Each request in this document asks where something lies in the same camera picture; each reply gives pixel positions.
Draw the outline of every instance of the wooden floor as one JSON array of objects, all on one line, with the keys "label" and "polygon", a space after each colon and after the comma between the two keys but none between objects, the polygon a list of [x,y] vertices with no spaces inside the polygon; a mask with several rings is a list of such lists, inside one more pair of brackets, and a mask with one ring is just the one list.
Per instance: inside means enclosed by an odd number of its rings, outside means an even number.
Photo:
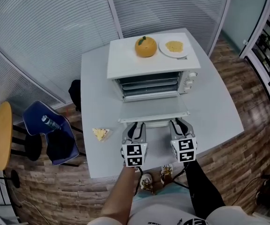
[{"label": "wooden floor", "polygon": [[[198,162],[225,203],[232,205],[251,179],[262,173],[270,174],[270,102],[252,67],[239,59],[222,39],[216,44],[211,60],[231,94],[245,132],[198,158]],[[81,128],[81,115],[73,106],[61,112]],[[82,135],[75,134],[84,151]],[[52,166],[45,145],[36,162],[12,155],[6,172],[10,175],[12,169],[17,170],[21,181],[19,189],[11,188],[13,200],[31,202],[50,224],[87,224],[98,217],[116,177],[90,179],[86,158],[79,156],[74,162],[80,166]],[[175,174],[180,170],[178,165]],[[151,173],[155,187],[160,188],[160,169],[153,169]],[[179,180],[185,182],[185,175]],[[236,203],[247,213],[253,211],[255,194],[262,183],[261,179],[255,180]],[[23,203],[17,212],[22,221],[47,224],[28,203]]]}]

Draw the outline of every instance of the toaster oven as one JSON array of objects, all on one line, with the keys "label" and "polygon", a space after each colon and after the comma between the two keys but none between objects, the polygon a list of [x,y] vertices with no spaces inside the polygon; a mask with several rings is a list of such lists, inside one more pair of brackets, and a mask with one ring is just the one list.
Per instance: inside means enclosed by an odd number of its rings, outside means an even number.
[{"label": "toaster oven", "polygon": [[[170,34],[151,34],[157,43]],[[175,97],[192,90],[198,78],[199,61],[185,33],[173,33],[186,41],[187,55],[172,58],[159,48],[155,55],[141,58],[134,46],[139,37],[110,42],[107,78],[124,102]]]}]

